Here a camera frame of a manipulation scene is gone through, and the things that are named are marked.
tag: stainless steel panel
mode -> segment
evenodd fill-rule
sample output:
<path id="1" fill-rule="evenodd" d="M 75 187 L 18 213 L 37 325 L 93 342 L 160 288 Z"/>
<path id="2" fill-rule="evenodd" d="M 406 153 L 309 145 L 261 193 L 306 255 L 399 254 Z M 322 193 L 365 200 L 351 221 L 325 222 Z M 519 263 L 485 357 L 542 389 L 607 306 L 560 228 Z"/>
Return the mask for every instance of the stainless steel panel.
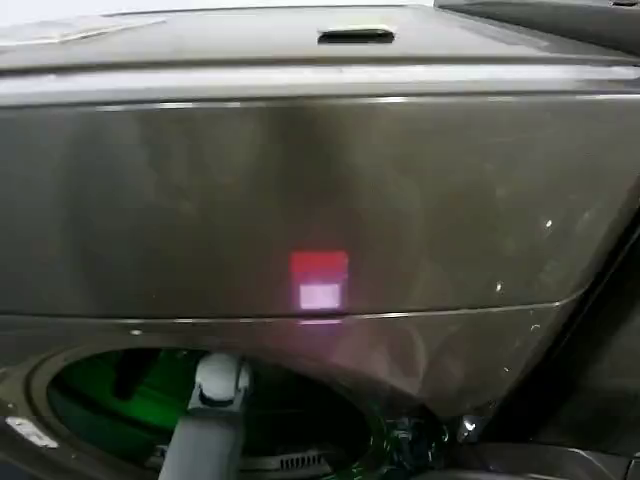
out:
<path id="1" fill-rule="evenodd" d="M 347 312 L 563 300 L 635 206 L 639 102 L 5 110 L 0 309 L 295 314 L 299 250 L 347 252 Z"/>
<path id="2" fill-rule="evenodd" d="M 122 18 L 163 21 L 58 45 L 4 48 L 0 70 L 225 62 L 371 63 L 411 58 L 429 63 L 462 59 L 568 64 L 635 61 L 614 50 L 415 5 L 214 10 Z M 320 31 L 371 24 L 393 28 L 397 32 L 394 42 L 318 45 Z"/>

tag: washing machine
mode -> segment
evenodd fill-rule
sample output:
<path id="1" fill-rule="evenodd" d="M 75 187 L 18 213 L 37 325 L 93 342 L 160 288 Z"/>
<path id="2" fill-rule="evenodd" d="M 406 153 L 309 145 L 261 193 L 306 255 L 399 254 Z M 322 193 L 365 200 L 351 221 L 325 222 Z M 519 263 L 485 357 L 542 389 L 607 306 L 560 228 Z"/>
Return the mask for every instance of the washing machine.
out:
<path id="1" fill-rule="evenodd" d="M 157 478 L 214 352 L 239 478 L 442 468 L 632 218 L 639 94 L 632 53 L 430 5 L 4 28 L 0 452 Z"/>

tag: red indicator light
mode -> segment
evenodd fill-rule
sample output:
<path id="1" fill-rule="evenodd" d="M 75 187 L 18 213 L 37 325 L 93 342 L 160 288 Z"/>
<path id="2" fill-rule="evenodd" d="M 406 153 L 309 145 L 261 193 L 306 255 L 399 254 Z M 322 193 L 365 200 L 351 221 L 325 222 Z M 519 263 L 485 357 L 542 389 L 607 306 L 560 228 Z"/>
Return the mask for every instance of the red indicator light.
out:
<path id="1" fill-rule="evenodd" d="M 297 308 L 310 311 L 344 308 L 349 268 L 346 252 L 294 252 L 289 268 Z"/>

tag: white sticker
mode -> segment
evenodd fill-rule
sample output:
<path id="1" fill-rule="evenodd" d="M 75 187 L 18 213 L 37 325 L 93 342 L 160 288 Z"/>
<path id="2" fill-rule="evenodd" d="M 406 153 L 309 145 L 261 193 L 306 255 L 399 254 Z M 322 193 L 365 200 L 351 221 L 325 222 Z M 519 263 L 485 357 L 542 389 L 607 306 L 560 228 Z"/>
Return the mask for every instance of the white sticker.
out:
<path id="1" fill-rule="evenodd" d="M 6 422 L 33 444 L 43 448 L 58 448 L 58 442 L 42 433 L 30 420 L 21 417 L 7 417 Z"/>

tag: red light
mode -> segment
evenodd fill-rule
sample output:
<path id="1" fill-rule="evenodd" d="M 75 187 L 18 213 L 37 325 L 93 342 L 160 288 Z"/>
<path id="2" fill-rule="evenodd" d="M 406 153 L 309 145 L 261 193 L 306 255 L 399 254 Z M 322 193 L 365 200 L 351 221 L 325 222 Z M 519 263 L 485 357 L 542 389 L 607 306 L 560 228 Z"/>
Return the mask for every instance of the red light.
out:
<path id="1" fill-rule="evenodd" d="M 349 257 L 343 251 L 293 252 L 289 268 L 297 307 L 342 309 L 348 267 Z"/>

